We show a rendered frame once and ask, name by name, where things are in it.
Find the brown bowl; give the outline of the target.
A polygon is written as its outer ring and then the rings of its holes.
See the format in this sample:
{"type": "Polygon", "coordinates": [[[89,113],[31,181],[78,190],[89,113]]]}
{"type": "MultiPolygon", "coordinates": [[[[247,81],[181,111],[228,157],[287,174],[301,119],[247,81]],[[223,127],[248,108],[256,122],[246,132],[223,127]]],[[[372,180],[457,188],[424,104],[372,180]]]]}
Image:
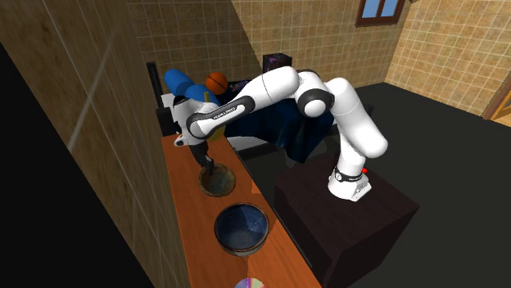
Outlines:
{"type": "Polygon", "coordinates": [[[222,197],[230,194],[236,186],[234,172],[224,164],[215,164],[212,170],[202,168],[199,173],[199,187],[207,196],[222,197]]]}

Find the orange wooden table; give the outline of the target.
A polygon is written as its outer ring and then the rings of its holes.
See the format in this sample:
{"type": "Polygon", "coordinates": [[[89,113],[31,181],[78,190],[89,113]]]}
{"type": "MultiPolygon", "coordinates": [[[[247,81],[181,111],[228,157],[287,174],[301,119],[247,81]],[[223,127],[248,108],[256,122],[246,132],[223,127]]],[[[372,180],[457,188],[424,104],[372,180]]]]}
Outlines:
{"type": "Polygon", "coordinates": [[[201,166],[186,146],[174,145],[176,139],[175,135],[163,137],[162,146],[191,287],[235,288],[251,277],[265,288],[322,288],[228,140],[210,142],[208,154],[234,172],[236,186],[227,196],[213,197],[202,192],[201,166]],[[214,232],[218,214],[238,202],[260,207],[269,219],[265,243],[246,257],[227,253],[214,232]]]}

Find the orange basketball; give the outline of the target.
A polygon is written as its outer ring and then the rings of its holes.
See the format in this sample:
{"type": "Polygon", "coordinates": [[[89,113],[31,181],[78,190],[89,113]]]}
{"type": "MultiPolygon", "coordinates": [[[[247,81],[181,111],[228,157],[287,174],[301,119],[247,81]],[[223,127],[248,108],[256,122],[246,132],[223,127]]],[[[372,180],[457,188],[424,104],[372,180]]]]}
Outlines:
{"type": "Polygon", "coordinates": [[[220,72],[212,72],[206,78],[206,87],[215,95],[221,95],[228,89],[228,80],[220,72]]]}

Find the bed with dark blue blanket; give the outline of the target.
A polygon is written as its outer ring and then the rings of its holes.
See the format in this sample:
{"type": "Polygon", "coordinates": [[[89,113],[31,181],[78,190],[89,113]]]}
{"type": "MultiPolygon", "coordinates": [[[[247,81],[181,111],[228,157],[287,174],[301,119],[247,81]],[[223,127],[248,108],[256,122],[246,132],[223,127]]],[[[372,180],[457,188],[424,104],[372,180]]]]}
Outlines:
{"type": "MultiPolygon", "coordinates": [[[[156,95],[156,116],[162,135],[180,133],[181,128],[173,119],[174,95],[163,93],[156,64],[148,62],[146,67],[156,95]]],[[[258,155],[256,147],[267,144],[271,151],[282,147],[289,158],[303,163],[326,136],[337,132],[335,124],[330,113],[307,118],[293,99],[286,99],[228,124],[224,137],[248,159],[258,155]]]]}

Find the dark blue bowl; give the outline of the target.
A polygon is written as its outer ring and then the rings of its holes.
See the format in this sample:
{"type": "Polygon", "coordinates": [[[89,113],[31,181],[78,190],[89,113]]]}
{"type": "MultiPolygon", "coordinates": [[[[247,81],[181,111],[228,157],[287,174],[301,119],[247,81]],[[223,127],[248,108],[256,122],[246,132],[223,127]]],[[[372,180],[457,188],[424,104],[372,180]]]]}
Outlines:
{"type": "Polygon", "coordinates": [[[269,234],[267,214],[257,205],[235,203],[215,219],[215,238],[229,254],[246,257],[257,252],[269,234]]]}

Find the dark purple box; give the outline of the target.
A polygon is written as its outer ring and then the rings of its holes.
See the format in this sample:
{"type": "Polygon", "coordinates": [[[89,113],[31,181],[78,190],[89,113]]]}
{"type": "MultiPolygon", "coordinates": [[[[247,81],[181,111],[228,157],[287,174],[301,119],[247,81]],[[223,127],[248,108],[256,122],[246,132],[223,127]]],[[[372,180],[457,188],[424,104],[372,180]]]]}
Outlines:
{"type": "Polygon", "coordinates": [[[292,57],[283,53],[263,55],[262,73],[274,70],[283,66],[292,66],[292,57]]]}

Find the shiny compact disc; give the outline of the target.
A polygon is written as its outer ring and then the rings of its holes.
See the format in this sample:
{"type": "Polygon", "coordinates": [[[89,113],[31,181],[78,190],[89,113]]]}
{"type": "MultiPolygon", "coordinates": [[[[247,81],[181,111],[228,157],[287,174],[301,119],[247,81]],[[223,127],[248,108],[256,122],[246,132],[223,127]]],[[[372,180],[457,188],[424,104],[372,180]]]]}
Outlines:
{"type": "Polygon", "coordinates": [[[234,288],[265,288],[265,284],[254,277],[248,277],[241,279],[234,288]]]}

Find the dark robot stand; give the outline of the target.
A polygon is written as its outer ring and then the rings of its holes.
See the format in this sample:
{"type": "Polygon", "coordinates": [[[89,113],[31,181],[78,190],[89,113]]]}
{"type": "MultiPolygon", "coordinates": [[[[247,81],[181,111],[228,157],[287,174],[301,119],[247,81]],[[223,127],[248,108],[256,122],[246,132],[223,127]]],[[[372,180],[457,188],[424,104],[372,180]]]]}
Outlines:
{"type": "Polygon", "coordinates": [[[347,288],[386,258],[419,206],[373,171],[356,202],[328,190],[337,160],[329,153],[275,179],[274,210],[323,288],[347,288]]]}

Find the brown framed window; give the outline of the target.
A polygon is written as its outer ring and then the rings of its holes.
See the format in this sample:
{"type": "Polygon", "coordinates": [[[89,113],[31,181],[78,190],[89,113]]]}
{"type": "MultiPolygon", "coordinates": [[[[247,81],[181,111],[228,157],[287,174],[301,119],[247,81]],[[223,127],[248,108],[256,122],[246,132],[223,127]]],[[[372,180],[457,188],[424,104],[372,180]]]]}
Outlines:
{"type": "Polygon", "coordinates": [[[396,25],[405,0],[360,0],[355,27],[396,25]]]}

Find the wooden door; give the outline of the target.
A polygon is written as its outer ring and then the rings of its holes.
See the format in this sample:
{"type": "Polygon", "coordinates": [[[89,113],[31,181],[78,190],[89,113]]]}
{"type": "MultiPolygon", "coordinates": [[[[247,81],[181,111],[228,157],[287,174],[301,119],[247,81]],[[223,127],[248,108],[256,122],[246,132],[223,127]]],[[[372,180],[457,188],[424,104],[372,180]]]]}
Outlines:
{"type": "Polygon", "coordinates": [[[495,121],[511,114],[511,73],[505,78],[482,113],[484,120],[495,121]]]}

